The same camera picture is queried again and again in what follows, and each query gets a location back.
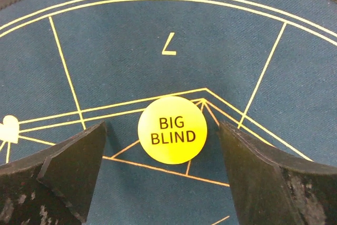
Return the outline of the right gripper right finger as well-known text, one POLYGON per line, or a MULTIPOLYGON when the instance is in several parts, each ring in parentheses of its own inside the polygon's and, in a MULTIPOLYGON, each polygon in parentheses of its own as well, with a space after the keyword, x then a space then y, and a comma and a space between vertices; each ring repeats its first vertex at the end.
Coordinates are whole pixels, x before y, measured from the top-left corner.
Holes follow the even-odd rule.
POLYGON ((336 224, 336 167, 274 148, 219 125, 239 224, 336 224))

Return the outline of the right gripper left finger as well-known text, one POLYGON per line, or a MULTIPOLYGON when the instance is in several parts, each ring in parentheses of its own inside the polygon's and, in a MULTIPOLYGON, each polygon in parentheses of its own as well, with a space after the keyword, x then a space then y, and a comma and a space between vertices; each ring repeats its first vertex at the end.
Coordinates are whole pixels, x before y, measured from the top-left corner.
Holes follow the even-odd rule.
POLYGON ((84 224, 100 170, 106 124, 1 165, 1 224, 84 224))

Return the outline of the yellow big blind button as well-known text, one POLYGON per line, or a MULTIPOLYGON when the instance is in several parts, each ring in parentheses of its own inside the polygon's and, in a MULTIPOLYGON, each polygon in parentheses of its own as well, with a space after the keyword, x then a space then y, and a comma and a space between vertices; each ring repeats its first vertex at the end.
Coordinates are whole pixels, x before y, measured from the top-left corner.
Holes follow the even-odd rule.
POLYGON ((154 160, 182 164, 202 151, 207 123, 193 102, 180 96, 167 96, 145 108, 137 133, 142 148, 154 160))

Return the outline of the round blue poker mat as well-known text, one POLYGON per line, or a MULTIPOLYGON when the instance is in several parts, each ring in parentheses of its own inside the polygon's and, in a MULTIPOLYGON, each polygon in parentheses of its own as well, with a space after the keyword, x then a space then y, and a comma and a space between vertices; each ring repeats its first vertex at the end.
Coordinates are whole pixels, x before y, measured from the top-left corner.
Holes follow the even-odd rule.
POLYGON ((88 224, 237 224, 217 126, 336 165, 336 0, 1 0, 1 164, 105 121, 88 224), (137 124, 164 96, 206 144, 162 164, 137 124))

